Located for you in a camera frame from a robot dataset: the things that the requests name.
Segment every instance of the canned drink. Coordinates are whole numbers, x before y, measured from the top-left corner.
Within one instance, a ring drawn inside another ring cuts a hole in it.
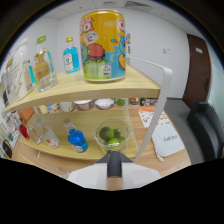
[[[130,104],[132,106],[137,106],[139,102],[139,98],[130,98]]]
[[[112,10],[100,10],[82,17],[80,48],[84,78],[87,81],[111,81],[125,76],[126,36],[123,16]]]

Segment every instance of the bowl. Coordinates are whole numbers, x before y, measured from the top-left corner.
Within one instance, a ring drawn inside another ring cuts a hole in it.
[[[108,119],[96,127],[93,132],[93,137],[104,154],[107,154],[108,151],[124,153],[127,149],[131,133],[131,127],[124,121]]]
[[[125,101],[125,98],[117,98],[115,102],[118,107],[125,108]]]
[[[81,110],[89,110],[94,105],[93,100],[80,100],[80,101],[74,101],[74,103],[77,104]]]
[[[112,99],[99,99],[95,101],[95,104],[102,110],[106,110],[114,103]]]

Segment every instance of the white bowl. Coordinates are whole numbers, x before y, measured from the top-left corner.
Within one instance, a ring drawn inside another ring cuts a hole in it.
[[[95,104],[103,110],[108,109],[113,103],[114,101],[112,99],[100,99],[95,101]]]

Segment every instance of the glass bowl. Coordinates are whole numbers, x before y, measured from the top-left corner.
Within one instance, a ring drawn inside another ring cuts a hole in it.
[[[104,154],[107,154],[108,151],[119,151],[124,153],[128,146],[131,133],[131,127],[125,122],[118,119],[108,119],[101,122],[96,127],[93,132],[93,137]]]

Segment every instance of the white wall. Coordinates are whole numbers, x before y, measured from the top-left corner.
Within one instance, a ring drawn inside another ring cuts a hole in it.
[[[28,37],[28,59],[34,62],[34,55],[36,54],[36,42],[37,38],[46,35],[46,47],[50,49],[53,60],[57,60],[57,32],[58,32],[58,19],[53,18],[40,18],[34,22],[30,27],[23,32],[9,51],[12,52],[12,56],[15,54],[15,50],[19,42]],[[55,70],[58,70],[58,62],[54,62]],[[4,69],[4,65],[1,67],[1,74]]]
[[[131,54],[127,54],[127,56],[171,68],[173,70],[173,81],[168,97],[182,98],[189,69],[189,47],[186,34],[173,24],[159,17],[137,10],[121,8],[115,8],[115,10],[123,14],[126,23],[126,33],[131,34]],[[73,44],[79,50],[79,62],[80,66],[82,66],[79,23],[82,16],[92,11],[95,10],[80,12],[59,21],[57,46],[60,71],[64,71],[62,54],[66,48],[65,39],[68,36],[73,36]],[[170,53],[164,54],[163,48],[169,48]],[[134,60],[131,60],[131,65],[161,84],[161,70]]]
[[[208,102],[214,107],[224,126],[224,71],[220,60],[218,59],[214,50],[208,43],[207,47],[210,54],[212,76],[210,91],[208,95]]]

